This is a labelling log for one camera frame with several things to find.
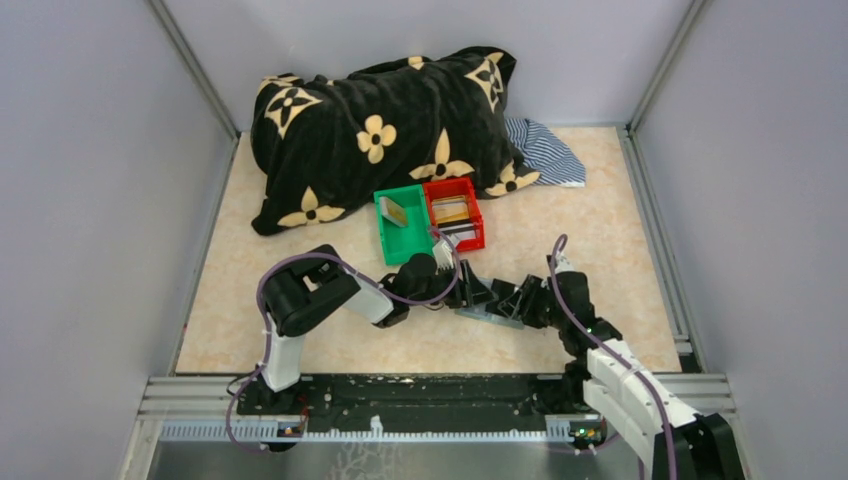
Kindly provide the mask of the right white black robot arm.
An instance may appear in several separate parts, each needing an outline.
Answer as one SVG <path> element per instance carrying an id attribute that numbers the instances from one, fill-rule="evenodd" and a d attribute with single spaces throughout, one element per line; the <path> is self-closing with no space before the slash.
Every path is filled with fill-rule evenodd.
<path id="1" fill-rule="evenodd" d="M 573 358 L 560 380 L 533 394 L 541 412 L 599 413 L 650 479 L 744 478 L 728 421 L 696 410 L 641 364 L 615 326 L 596 313 L 584 273 L 529 275 L 520 285 L 494 279 L 487 287 L 486 312 L 555 330 Z"/>

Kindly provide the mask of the sage green card holder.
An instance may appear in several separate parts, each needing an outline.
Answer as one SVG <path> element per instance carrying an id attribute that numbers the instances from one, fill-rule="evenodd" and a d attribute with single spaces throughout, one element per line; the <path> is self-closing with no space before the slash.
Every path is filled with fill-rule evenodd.
<path id="1" fill-rule="evenodd" d="M 489 290 L 495 293 L 497 299 L 487 304 L 478 304 L 472 307 L 463 307 L 455 309 L 454 313 L 462 317 L 486 322 L 493 325 L 508 327 L 516 330 L 524 330 L 525 325 L 521 321 L 511 317 L 503 316 L 500 313 L 495 312 L 498 300 L 502 297 L 506 297 L 510 294 L 515 293 L 518 290 L 518 287 L 511 282 L 502 281 L 500 279 L 483 278 L 481 282 Z"/>

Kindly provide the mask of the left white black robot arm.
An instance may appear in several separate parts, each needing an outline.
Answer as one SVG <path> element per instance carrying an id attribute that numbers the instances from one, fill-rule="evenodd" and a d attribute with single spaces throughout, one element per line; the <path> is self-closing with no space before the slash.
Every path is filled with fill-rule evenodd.
<path id="1" fill-rule="evenodd" d="M 290 257 L 269 270 L 257 290 L 267 327 L 260 399 L 277 414 L 297 406 L 305 335 L 340 308 L 389 328 L 405 320 L 413 306 L 460 309 L 496 299 L 468 261 L 455 260 L 445 241 L 432 253 L 413 254 L 379 281 L 356 272 L 329 244 Z"/>

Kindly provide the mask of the red plastic bin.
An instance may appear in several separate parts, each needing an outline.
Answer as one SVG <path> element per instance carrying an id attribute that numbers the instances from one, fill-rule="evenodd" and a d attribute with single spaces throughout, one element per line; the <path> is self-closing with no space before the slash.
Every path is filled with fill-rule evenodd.
<path id="1" fill-rule="evenodd" d="M 470 179 L 450 178 L 422 185 L 431 224 L 458 240 L 460 252 L 486 246 L 483 215 Z"/>

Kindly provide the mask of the green plastic bin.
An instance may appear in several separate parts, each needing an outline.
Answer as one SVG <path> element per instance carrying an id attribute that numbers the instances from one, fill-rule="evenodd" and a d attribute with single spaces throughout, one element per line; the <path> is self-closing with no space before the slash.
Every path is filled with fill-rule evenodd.
<path id="1" fill-rule="evenodd" d="M 407 227 L 399 228 L 381 217 L 377 206 L 381 196 L 390 197 L 406 210 Z M 383 258 L 387 265 L 401 265 L 414 254 L 431 252 L 434 239 L 430 233 L 431 221 L 421 185 L 378 190 L 373 199 Z"/>

